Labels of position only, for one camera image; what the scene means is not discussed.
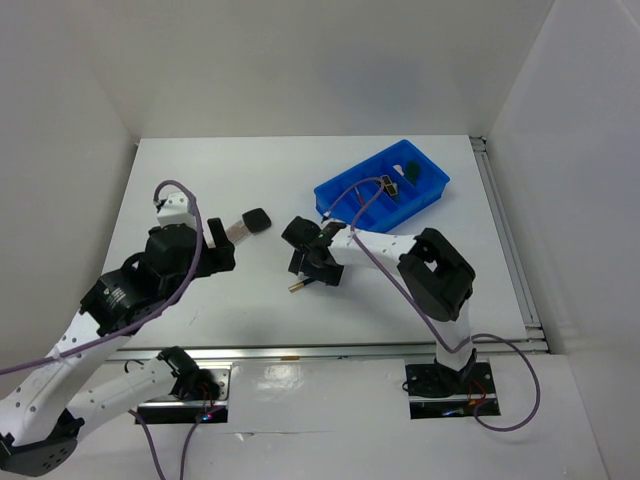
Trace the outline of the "red silver lip gloss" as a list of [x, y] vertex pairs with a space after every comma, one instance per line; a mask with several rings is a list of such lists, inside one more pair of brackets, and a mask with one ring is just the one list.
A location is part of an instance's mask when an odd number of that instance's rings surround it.
[[356, 192], [356, 197], [357, 197], [357, 200], [358, 200], [359, 204], [361, 206], [365, 206], [366, 201], [364, 199], [364, 196], [362, 195], [362, 192], [360, 191], [360, 189], [358, 187], [355, 188], [355, 192]]

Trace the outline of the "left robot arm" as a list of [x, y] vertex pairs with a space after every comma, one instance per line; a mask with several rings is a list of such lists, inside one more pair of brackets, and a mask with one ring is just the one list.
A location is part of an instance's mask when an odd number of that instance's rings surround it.
[[101, 386], [85, 383], [130, 339], [108, 334], [155, 312], [181, 295], [195, 247], [205, 242], [193, 227], [154, 227], [144, 251], [103, 274], [51, 351], [54, 362], [33, 370], [1, 402], [1, 468], [40, 477], [65, 462], [78, 443], [136, 405], [171, 396], [211, 406], [220, 384], [180, 347], [167, 347], [143, 365]]

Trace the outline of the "dark green labelled round puff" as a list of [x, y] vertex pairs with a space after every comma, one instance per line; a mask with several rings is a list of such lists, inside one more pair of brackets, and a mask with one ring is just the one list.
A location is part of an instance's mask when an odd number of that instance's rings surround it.
[[410, 182], [410, 179], [418, 180], [421, 173], [421, 167], [417, 162], [409, 161], [404, 168], [404, 173], [404, 177], [407, 181]]

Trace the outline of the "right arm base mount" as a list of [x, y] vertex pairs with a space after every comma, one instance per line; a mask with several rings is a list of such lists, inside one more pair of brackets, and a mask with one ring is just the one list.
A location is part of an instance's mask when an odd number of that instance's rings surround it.
[[407, 364], [402, 390], [408, 396], [412, 420], [501, 415], [490, 363], [478, 362], [461, 382], [445, 380], [436, 365]]

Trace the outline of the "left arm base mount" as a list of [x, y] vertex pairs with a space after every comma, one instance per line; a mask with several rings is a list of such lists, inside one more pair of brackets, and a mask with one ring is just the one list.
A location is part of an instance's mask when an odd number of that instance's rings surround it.
[[149, 425], [203, 425], [228, 422], [231, 365], [200, 367], [195, 379], [180, 391], [141, 403], [137, 414]]

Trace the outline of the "gold capped dark pencil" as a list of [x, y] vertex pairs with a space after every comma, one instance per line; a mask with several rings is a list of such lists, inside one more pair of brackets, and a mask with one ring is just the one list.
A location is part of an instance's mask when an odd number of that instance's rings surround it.
[[304, 288], [304, 287], [306, 287], [306, 286], [308, 286], [308, 285], [310, 285], [310, 284], [312, 284], [314, 282], [315, 282], [315, 279], [306, 278], [306, 279], [303, 279], [303, 280], [301, 280], [301, 281], [289, 286], [288, 290], [289, 290], [290, 293], [295, 293], [295, 292], [301, 290], [302, 288]]

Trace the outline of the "clear nude eyeshadow palette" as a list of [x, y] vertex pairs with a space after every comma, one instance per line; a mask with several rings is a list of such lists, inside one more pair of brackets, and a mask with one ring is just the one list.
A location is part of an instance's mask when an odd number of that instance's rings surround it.
[[228, 240], [233, 245], [238, 245], [251, 235], [250, 230], [243, 221], [238, 221], [225, 231]]

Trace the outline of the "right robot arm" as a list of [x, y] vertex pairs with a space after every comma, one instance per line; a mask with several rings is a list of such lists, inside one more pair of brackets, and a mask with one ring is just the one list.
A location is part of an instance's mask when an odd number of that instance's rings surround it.
[[289, 271], [327, 286], [339, 285], [347, 267], [380, 271], [436, 340], [432, 393], [443, 397], [469, 383], [477, 358], [468, 311], [476, 273], [442, 233], [392, 235], [297, 216], [282, 238], [294, 250]]

